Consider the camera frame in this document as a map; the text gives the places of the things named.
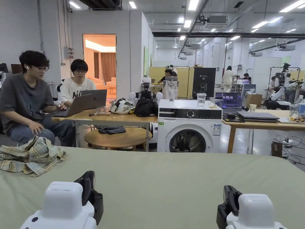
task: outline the green tablecloth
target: green tablecloth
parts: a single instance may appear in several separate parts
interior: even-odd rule
[[[94,170],[104,196],[102,229],[217,229],[223,186],[267,194],[276,221],[303,225],[305,174],[270,156],[146,153],[66,148],[69,158],[40,177],[0,171],[1,228],[19,228],[43,205],[52,181],[74,181]]]

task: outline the folded cloth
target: folded cloth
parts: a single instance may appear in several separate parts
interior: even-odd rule
[[[122,126],[113,127],[113,126],[104,126],[98,128],[99,133],[102,134],[116,134],[116,133],[125,133],[126,129]]]
[[[8,172],[40,176],[63,162],[68,155],[43,137],[35,136],[19,147],[0,147],[0,169]]]

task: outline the gray t-shirt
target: gray t-shirt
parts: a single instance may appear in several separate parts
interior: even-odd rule
[[[37,85],[31,88],[24,75],[9,76],[4,81],[0,91],[0,111],[15,111],[23,117],[35,122],[41,122],[45,116],[41,109],[53,106],[54,101],[48,84],[37,80]],[[10,130],[19,123],[2,115],[3,131],[10,135]]]

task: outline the hand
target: hand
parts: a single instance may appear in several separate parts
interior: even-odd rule
[[[45,130],[43,125],[34,121],[31,121],[28,126],[31,129],[33,135],[38,135],[38,133],[41,133],[41,129]]]

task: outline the laptop screen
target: laptop screen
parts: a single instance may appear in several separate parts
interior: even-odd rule
[[[240,93],[223,93],[223,92],[216,92],[216,97],[222,97],[223,109],[241,109],[242,108],[242,98]]]

